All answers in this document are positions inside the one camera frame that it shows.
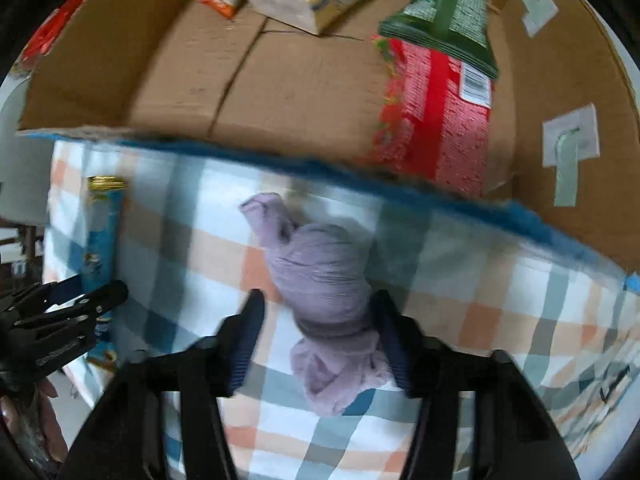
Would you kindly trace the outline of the left hand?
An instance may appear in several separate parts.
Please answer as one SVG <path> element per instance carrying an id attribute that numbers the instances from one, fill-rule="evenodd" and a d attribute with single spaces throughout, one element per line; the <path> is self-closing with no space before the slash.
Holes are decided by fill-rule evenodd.
<path id="1" fill-rule="evenodd" d="M 35 413 L 39 429 L 36 431 L 40 439 L 41 447 L 47 456 L 55 463 L 63 463 L 68 454 L 68 447 L 62 434 L 62 429 L 55 415 L 51 399 L 58 397 L 58 390 L 48 378 L 38 382 L 38 393 Z M 8 397 L 1 397 L 1 413 L 6 428 L 15 437 L 20 430 L 20 413 L 15 403 Z"/>

